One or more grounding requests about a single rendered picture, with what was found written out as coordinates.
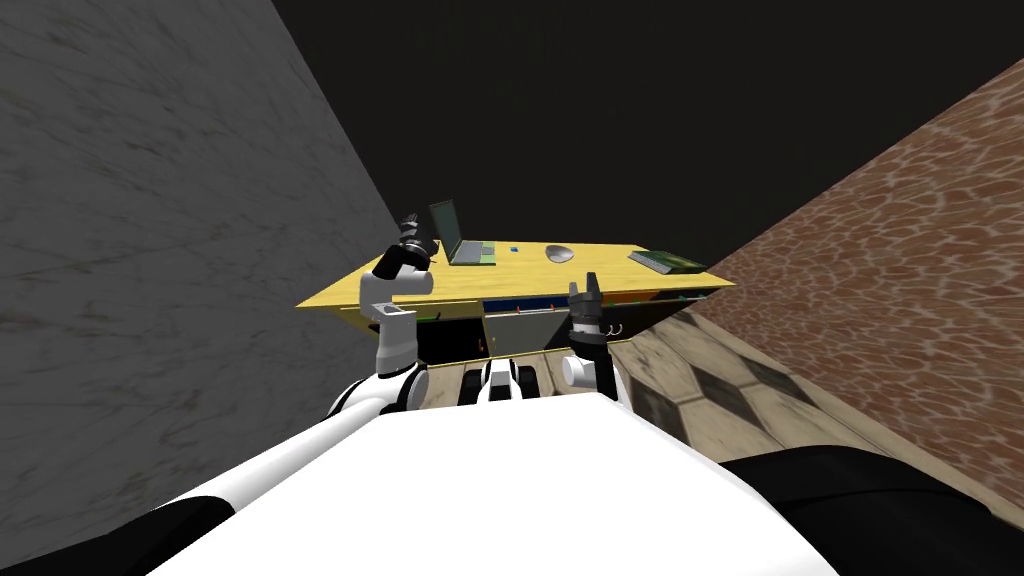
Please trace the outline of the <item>yellow desk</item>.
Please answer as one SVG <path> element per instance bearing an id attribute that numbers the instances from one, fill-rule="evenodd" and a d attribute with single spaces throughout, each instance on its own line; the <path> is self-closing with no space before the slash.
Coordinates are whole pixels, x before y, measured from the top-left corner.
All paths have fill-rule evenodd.
<path id="1" fill-rule="evenodd" d="M 494 242 L 496 264 L 453 266 L 443 252 L 431 258 L 433 290 L 397 295 L 393 302 L 416 315 L 419 359 L 428 365 L 566 349 L 571 328 L 569 283 L 586 289 L 594 272 L 602 293 L 603 327 L 611 342 L 627 341 L 688 305 L 707 299 L 729 281 L 710 273 L 662 275 L 629 258 L 625 244 L 570 243 L 574 256 L 550 262 L 544 243 Z M 517 247 L 518 253 L 510 252 Z M 302 302 L 328 308 L 367 334 L 377 324 L 359 307 L 360 280 L 373 260 Z"/>

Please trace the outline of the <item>grey open laptop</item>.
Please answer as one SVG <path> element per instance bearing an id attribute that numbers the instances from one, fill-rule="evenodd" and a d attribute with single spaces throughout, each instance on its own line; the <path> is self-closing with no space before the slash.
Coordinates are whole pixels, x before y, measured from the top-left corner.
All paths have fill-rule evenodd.
<path id="1" fill-rule="evenodd" d="M 453 266 L 490 266 L 496 264 L 493 241 L 467 241 L 464 239 L 457 210 L 452 200 L 430 206 L 436 231 Z"/>

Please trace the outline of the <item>green keyboard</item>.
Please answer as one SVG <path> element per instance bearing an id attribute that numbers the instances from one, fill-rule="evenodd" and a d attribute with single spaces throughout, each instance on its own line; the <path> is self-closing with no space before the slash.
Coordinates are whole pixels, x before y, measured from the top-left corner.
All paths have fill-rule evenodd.
<path id="1" fill-rule="evenodd" d="M 635 250 L 629 258 L 662 275 L 700 274 L 708 266 L 665 251 Z"/>

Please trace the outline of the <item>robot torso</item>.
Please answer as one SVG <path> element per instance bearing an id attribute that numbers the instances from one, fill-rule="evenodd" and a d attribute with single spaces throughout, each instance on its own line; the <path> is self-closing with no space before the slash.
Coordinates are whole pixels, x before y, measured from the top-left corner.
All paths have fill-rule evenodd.
<path id="1" fill-rule="evenodd" d="M 150 576 L 838 576 L 751 487 L 599 393 L 384 405 L 197 486 L 232 516 Z"/>

